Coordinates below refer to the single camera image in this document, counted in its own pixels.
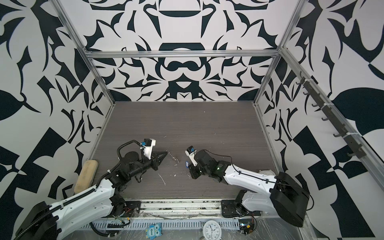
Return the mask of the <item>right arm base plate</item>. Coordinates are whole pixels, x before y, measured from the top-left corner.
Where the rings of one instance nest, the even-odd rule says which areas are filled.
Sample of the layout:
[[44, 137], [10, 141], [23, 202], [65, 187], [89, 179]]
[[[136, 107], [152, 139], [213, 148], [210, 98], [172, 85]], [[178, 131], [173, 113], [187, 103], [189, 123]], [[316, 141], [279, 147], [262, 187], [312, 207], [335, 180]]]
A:
[[221, 210], [224, 218], [243, 217], [247, 213], [235, 200], [221, 200]]

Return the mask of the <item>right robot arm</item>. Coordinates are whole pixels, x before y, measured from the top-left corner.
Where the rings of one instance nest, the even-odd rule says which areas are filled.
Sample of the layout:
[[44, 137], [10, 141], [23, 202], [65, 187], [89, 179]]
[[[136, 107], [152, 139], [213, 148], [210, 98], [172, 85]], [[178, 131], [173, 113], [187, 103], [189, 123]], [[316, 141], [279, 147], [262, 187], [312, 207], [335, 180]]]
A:
[[207, 150], [185, 151], [193, 179], [208, 176], [218, 183], [243, 188], [236, 198], [240, 210], [276, 213], [292, 226], [303, 227], [310, 193], [305, 191], [291, 176], [284, 172], [267, 175], [242, 169], [232, 162], [216, 161]]

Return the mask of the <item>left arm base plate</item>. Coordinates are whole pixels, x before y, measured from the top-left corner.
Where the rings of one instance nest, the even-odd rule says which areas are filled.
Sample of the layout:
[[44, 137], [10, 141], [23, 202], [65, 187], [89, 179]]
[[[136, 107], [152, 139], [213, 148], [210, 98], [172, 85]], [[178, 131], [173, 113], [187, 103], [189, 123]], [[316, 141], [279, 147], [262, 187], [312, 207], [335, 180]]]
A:
[[126, 201], [123, 207], [121, 218], [137, 217], [141, 212], [141, 201]]

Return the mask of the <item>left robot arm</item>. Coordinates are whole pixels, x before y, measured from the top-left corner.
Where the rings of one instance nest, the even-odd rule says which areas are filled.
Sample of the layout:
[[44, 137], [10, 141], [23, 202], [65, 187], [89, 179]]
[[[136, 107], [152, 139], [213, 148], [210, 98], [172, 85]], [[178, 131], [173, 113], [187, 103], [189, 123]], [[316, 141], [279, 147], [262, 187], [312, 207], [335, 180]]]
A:
[[149, 157], [128, 152], [98, 182], [65, 200], [36, 204], [16, 232], [16, 240], [62, 240], [80, 227], [109, 215], [123, 213], [125, 200], [120, 195], [132, 178], [137, 182], [148, 170], [158, 170], [168, 152], [153, 152]]

